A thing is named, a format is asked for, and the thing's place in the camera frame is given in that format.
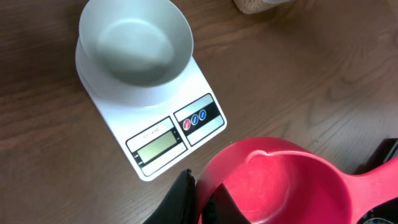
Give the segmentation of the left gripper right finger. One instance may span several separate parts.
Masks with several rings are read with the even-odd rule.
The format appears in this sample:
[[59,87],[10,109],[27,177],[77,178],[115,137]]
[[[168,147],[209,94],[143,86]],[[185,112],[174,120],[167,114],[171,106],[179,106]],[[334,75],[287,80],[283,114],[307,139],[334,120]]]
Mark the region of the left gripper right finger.
[[[397,157],[397,138],[384,139],[367,162],[361,164],[354,175],[369,172]],[[397,224],[397,198],[370,209],[357,224]]]

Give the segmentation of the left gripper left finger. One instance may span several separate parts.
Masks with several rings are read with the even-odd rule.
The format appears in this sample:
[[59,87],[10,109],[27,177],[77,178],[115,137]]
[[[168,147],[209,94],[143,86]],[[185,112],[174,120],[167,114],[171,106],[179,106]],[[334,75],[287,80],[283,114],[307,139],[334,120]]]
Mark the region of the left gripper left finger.
[[192,224],[195,222],[195,179],[183,170],[144,224]]

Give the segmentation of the red plastic measuring scoop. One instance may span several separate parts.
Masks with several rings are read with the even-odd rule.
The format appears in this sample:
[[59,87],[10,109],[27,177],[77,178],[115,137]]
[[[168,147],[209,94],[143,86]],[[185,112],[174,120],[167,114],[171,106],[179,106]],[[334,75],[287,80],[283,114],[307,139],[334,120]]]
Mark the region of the red plastic measuring scoop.
[[397,197],[397,159],[349,175],[290,141],[249,138],[207,163],[195,186],[197,222],[218,187],[250,223],[356,223]]

